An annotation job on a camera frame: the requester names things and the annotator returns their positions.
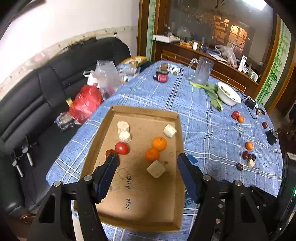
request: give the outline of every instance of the tofu cube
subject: tofu cube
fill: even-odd
[[[172,138],[174,135],[176,135],[177,130],[172,127],[170,124],[168,124],[164,129],[163,129],[163,133],[169,137]]]
[[[159,178],[165,172],[165,167],[159,161],[154,161],[146,170],[154,178]]]
[[[129,125],[125,121],[119,121],[117,122],[117,129],[118,129],[118,134],[120,134],[123,131],[129,132]]]
[[[123,131],[119,134],[119,140],[124,143],[131,142],[131,135],[128,131]]]
[[[254,163],[254,161],[252,160],[252,159],[250,159],[250,160],[248,160],[248,162],[247,162],[247,166],[248,167],[254,167],[255,166],[255,163]]]

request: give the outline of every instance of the white bowl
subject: white bowl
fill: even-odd
[[[240,96],[237,94],[237,92],[234,91],[233,88],[231,88],[229,85],[218,82],[218,96],[219,98],[227,105],[233,106],[237,103],[241,103],[242,100]]]

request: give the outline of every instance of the tangerine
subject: tangerine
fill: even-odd
[[[159,151],[163,151],[164,149],[166,149],[166,146],[167,141],[163,137],[155,137],[152,141],[152,147]]]
[[[254,144],[251,141],[246,142],[245,147],[247,150],[253,150]]]
[[[159,151],[155,148],[149,148],[145,151],[147,161],[156,161],[159,159]]]
[[[240,116],[237,118],[237,121],[238,121],[239,123],[243,123],[243,122],[244,122],[244,117],[240,115]]]

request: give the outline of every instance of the cardboard box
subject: cardboard box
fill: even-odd
[[[120,165],[105,199],[96,204],[100,220],[114,226],[145,232],[176,231],[181,227],[184,206],[184,184],[177,168],[177,156],[184,151],[181,122],[177,113],[128,106],[113,106],[106,114],[87,155],[81,177],[92,174],[119,141],[117,122],[130,126],[130,152],[119,155]],[[171,124],[177,129],[173,138],[163,129]],[[163,136],[167,148],[159,161],[166,171],[153,178],[146,168],[151,164],[144,153],[152,140]]]

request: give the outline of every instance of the cherry tomato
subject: cherry tomato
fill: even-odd
[[[268,127],[268,124],[264,121],[264,122],[262,122],[262,126],[264,129],[266,129]]]
[[[242,153],[242,157],[243,157],[243,159],[247,160],[249,158],[249,153],[247,151],[244,151]]]
[[[238,111],[232,112],[231,117],[236,120],[239,117],[239,112]]]
[[[115,145],[115,151],[118,154],[126,155],[127,153],[129,153],[129,147],[124,142],[117,142],[116,145]]]

